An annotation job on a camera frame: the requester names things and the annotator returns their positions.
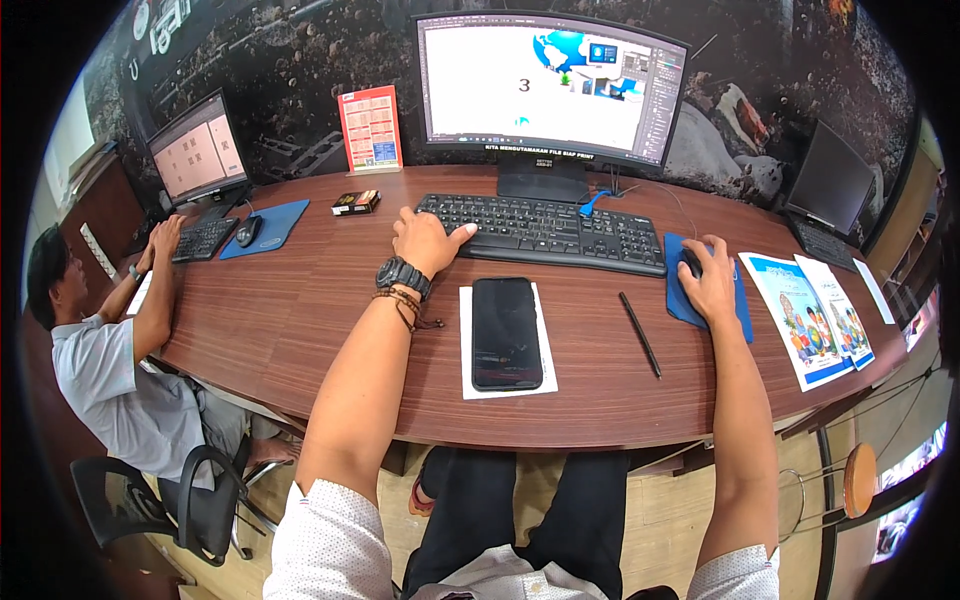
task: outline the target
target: rock pattern wallpaper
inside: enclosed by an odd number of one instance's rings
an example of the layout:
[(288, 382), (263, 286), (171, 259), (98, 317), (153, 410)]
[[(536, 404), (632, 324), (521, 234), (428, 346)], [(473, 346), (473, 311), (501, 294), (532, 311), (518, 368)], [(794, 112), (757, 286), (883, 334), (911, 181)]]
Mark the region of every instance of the rock pattern wallpaper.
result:
[(91, 127), (119, 142), (137, 194), (155, 199), (147, 139), (221, 87), (252, 180), (269, 184), (346, 171), (336, 96), (393, 84), (406, 165), (492, 162), (420, 144), (409, 18), (488, 9), (586, 15), (692, 46), (673, 145), (654, 179), (769, 207), (823, 120), (879, 175), (850, 242), (870, 233), (915, 96), (853, 0), (133, 0), (84, 70)]

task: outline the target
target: small monitor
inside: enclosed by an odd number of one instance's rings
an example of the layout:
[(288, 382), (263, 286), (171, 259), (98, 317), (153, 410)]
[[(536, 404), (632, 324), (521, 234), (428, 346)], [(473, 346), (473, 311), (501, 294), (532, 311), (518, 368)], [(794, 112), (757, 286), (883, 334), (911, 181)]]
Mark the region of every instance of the small monitor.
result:
[(874, 189), (874, 177), (863, 158), (818, 121), (786, 209), (826, 222), (848, 235)]
[(415, 18), (427, 148), (662, 170), (680, 113), (687, 45), (547, 12)]
[(247, 181), (219, 91), (163, 128), (149, 146), (173, 204), (198, 200)]

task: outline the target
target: mouse pad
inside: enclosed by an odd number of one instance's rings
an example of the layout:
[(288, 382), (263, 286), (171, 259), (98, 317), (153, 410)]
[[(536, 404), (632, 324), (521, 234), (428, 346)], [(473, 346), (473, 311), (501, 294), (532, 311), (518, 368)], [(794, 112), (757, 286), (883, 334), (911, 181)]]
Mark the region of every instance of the mouse pad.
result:
[(240, 248), (236, 236), (231, 237), (224, 249), (220, 251), (220, 260), (258, 252), (269, 252), (280, 248), (287, 241), (290, 230), (294, 228), (308, 204), (310, 204), (309, 199), (297, 200), (296, 202), (257, 210), (254, 214), (263, 217), (263, 224), (260, 226), (260, 232), (256, 234), (256, 239), (246, 248)]
[[(686, 297), (684, 287), (677, 278), (677, 265), (680, 263), (684, 249), (680, 243), (685, 239), (686, 238), (676, 233), (665, 233), (663, 235), (663, 256), (666, 260), (666, 311), (681, 321), (686, 321), (687, 323), (695, 324), (698, 327), (706, 329), (707, 322), (704, 321), (700, 313), (690, 304), (690, 300)], [(707, 250), (713, 253), (712, 247), (707, 246)], [(750, 307), (747, 306), (747, 291), (743, 288), (740, 262), (734, 259), (733, 263), (736, 316), (740, 320), (740, 325), (743, 327), (743, 337), (746, 338), (747, 344), (751, 344), (754, 340), (754, 326), (750, 321)]]

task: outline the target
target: smartphone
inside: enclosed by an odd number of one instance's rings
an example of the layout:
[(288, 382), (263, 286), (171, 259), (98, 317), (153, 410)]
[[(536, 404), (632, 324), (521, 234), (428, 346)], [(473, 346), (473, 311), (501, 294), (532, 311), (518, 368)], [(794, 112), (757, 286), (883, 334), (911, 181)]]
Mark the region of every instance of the smartphone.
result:
[(543, 383), (537, 307), (530, 279), (473, 282), (473, 387), (536, 390)]

